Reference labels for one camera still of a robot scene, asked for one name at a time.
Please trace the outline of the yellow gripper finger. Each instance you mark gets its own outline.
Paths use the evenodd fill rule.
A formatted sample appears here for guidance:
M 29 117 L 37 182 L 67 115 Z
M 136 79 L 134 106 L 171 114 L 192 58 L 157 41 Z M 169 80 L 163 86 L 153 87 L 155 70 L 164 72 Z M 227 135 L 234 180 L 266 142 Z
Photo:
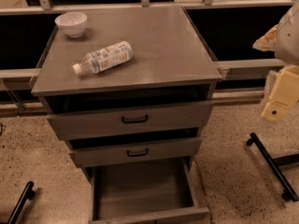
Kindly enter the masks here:
M 277 26 L 273 26 L 267 33 L 257 39 L 252 47 L 259 51 L 273 51 L 277 35 Z
M 299 102 L 299 66 L 287 65 L 271 71 L 266 81 L 266 103 L 262 118 L 278 122 Z

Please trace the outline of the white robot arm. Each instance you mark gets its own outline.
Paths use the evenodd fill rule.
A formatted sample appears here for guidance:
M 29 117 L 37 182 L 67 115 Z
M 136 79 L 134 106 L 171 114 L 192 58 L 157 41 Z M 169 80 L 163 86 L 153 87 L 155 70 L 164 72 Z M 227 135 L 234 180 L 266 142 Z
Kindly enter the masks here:
M 277 122 L 299 101 L 299 0 L 279 23 L 253 43 L 260 51 L 273 51 L 286 65 L 276 73 L 275 83 L 262 111 L 262 118 Z

